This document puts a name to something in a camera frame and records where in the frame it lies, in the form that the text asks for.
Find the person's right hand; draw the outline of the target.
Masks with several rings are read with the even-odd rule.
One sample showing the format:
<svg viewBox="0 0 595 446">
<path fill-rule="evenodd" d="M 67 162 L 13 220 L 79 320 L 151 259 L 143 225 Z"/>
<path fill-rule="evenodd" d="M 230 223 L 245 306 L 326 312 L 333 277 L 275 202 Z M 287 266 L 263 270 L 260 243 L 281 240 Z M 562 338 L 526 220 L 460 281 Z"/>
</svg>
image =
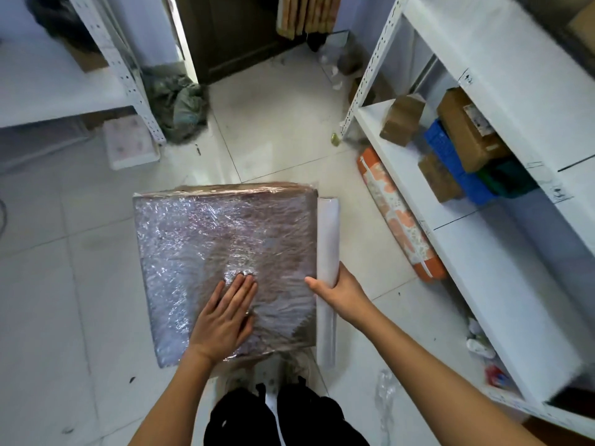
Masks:
<svg viewBox="0 0 595 446">
<path fill-rule="evenodd" d="M 376 307 L 343 262 L 339 262 L 337 283 L 333 288 L 335 294 L 333 299 L 323 300 L 342 319 L 356 329 L 362 330 L 375 312 Z"/>
</svg>

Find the clear stretch film roll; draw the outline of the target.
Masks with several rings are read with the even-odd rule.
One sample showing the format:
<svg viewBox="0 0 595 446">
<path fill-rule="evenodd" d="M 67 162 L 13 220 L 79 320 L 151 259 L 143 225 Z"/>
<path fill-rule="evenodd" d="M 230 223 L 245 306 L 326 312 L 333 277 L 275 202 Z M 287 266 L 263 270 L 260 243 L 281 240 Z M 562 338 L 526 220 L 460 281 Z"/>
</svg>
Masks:
<svg viewBox="0 0 595 446">
<path fill-rule="evenodd" d="M 339 274 L 340 202 L 320 197 L 317 204 L 316 279 L 334 288 Z M 336 364 L 337 313 L 316 296 L 316 363 L 322 369 Z"/>
</svg>

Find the film-wrapped brown cardboard box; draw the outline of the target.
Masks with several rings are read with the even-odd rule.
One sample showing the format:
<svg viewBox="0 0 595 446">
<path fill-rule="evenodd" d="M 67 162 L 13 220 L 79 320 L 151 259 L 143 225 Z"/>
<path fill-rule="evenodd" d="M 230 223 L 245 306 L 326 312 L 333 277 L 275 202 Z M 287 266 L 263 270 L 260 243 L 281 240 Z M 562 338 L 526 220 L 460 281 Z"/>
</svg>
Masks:
<svg viewBox="0 0 595 446">
<path fill-rule="evenodd" d="M 156 360 L 175 366 L 219 281 L 252 275 L 252 335 L 227 361 L 316 344 L 316 187 L 184 186 L 135 194 L 133 217 Z"/>
</svg>

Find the person's left forearm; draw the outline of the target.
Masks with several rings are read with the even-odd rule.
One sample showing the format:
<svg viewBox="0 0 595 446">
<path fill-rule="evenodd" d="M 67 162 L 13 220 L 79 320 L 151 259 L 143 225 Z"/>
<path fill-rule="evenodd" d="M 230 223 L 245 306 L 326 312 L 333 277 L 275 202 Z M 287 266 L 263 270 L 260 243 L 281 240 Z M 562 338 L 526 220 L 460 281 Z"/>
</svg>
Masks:
<svg viewBox="0 0 595 446">
<path fill-rule="evenodd" d="M 191 446 L 197 409 L 216 364 L 207 345 L 190 345 L 128 446 Z"/>
</svg>

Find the person's right forearm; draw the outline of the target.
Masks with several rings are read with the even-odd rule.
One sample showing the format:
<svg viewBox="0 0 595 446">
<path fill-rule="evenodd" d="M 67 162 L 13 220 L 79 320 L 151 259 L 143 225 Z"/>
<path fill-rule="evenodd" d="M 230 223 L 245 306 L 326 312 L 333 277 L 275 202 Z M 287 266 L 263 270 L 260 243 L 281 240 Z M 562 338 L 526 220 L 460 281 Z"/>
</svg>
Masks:
<svg viewBox="0 0 595 446">
<path fill-rule="evenodd" d="M 546 446 L 370 300 L 355 315 L 351 323 L 374 345 L 441 446 Z"/>
</svg>

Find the person's black trousers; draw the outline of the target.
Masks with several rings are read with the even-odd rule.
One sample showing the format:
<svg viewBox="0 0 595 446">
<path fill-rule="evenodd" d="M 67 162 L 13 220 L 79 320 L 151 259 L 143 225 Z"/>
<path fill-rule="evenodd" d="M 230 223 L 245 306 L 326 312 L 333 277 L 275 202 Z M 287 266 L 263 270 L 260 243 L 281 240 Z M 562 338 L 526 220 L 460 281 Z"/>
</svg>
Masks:
<svg viewBox="0 0 595 446">
<path fill-rule="evenodd" d="M 347 422 L 339 404 L 311 390 L 305 378 L 283 385 L 277 415 L 258 394 L 246 388 L 227 392 L 211 411 L 204 446 L 370 446 Z"/>
</svg>

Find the crumpled clear film scrap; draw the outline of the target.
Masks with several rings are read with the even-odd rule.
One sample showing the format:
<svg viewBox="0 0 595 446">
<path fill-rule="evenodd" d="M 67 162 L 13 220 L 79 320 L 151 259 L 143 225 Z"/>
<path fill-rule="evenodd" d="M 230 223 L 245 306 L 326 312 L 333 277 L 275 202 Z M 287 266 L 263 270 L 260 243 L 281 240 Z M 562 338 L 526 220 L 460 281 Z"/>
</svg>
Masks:
<svg viewBox="0 0 595 446">
<path fill-rule="evenodd" d="M 376 382 L 375 405 L 380 415 L 380 429 L 383 442 L 390 444 L 390 435 L 394 427 L 393 406 L 402 388 L 394 373 L 390 369 L 382 369 Z"/>
</svg>

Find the speckled brown cardboard box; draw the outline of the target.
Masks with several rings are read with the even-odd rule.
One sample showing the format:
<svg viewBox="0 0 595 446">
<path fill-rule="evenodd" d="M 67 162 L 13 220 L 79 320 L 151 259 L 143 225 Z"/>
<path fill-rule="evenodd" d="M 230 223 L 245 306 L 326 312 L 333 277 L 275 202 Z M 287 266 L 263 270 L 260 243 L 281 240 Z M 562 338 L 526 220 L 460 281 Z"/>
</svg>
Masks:
<svg viewBox="0 0 595 446">
<path fill-rule="evenodd" d="M 466 197 L 462 187 L 434 152 L 424 155 L 418 167 L 439 203 Z"/>
</svg>

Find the white foam box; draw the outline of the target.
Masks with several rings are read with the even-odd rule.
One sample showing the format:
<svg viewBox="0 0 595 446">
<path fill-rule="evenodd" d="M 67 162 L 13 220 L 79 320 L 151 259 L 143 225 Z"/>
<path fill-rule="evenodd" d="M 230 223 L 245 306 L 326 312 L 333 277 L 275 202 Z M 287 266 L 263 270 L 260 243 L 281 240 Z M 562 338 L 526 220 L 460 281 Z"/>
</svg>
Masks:
<svg viewBox="0 0 595 446">
<path fill-rule="evenodd" d="M 109 167 L 113 171 L 160 160 L 158 145 L 142 117 L 135 114 L 107 120 L 102 125 Z"/>
</svg>

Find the small brown cardboard box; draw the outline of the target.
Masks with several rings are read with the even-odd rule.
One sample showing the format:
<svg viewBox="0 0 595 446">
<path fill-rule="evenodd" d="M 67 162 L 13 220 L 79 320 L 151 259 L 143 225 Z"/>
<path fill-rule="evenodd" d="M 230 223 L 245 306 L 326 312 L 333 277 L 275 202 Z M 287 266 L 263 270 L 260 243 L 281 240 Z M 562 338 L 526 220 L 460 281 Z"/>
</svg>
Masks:
<svg viewBox="0 0 595 446">
<path fill-rule="evenodd" d="M 399 95 L 384 116 L 380 138 L 406 147 L 420 127 L 425 100 L 418 94 Z"/>
</svg>

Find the tall white metal shelf rack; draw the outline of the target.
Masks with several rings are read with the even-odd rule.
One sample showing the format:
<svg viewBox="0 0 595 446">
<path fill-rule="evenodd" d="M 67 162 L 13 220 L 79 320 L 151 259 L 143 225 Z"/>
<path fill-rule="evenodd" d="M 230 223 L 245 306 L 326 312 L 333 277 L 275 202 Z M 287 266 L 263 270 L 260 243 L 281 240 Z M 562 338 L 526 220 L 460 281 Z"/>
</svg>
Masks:
<svg viewBox="0 0 595 446">
<path fill-rule="evenodd" d="M 356 119 L 415 222 L 495 348 L 517 391 L 487 397 L 595 440 L 595 77 L 515 0 L 392 0 L 356 98 Z M 479 205 L 440 203 L 418 161 L 429 142 L 380 137 L 390 101 L 364 97 L 409 24 L 433 52 L 416 81 L 427 92 L 422 132 L 456 82 L 538 185 Z"/>
</svg>

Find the labelled brown cardboard box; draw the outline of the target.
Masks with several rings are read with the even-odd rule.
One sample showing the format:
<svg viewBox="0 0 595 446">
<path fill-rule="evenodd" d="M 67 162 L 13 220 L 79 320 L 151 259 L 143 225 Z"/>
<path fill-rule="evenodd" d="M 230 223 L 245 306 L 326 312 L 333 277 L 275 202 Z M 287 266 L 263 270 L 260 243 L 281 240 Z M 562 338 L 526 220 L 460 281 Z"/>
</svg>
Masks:
<svg viewBox="0 0 595 446">
<path fill-rule="evenodd" d="M 466 172 L 478 172 L 491 161 L 511 156 L 509 147 L 462 88 L 445 92 L 437 114 Z"/>
</svg>

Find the dark green box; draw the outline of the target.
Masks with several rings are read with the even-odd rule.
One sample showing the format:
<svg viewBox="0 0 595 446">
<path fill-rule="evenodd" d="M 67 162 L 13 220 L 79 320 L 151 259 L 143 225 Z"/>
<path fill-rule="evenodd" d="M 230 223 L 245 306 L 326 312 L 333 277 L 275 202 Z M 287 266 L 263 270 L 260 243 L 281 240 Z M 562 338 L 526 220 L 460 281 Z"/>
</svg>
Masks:
<svg viewBox="0 0 595 446">
<path fill-rule="evenodd" d="M 513 156 L 491 160 L 475 175 L 491 193 L 506 199 L 516 199 L 539 188 L 538 183 Z"/>
</svg>

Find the dark bag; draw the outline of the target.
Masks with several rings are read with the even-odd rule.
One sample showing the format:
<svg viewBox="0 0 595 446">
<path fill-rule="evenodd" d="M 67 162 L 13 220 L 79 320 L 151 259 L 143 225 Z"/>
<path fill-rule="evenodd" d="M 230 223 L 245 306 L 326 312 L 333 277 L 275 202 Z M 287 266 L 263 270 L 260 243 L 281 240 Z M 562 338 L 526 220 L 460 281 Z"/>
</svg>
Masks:
<svg viewBox="0 0 595 446">
<path fill-rule="evenodd" d="M 82 52 L 100 52 L 70 0 L 25 0 L 25 4 L 52 38 L 63 40 Z"/>
</svg>

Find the tan cardboard box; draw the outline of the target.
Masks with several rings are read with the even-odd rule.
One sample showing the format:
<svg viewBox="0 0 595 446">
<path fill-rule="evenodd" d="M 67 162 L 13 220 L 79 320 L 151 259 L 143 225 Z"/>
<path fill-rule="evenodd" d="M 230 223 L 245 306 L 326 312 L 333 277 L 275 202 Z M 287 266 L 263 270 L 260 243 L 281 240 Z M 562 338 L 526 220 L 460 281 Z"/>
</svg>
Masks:
<svg viewBox="0 0 595 446">
<path fill-rule="evenodd" d="M 573 17 L 568 29 L 585 46 L 595 48 L 595 0 Z"/>
</svg>

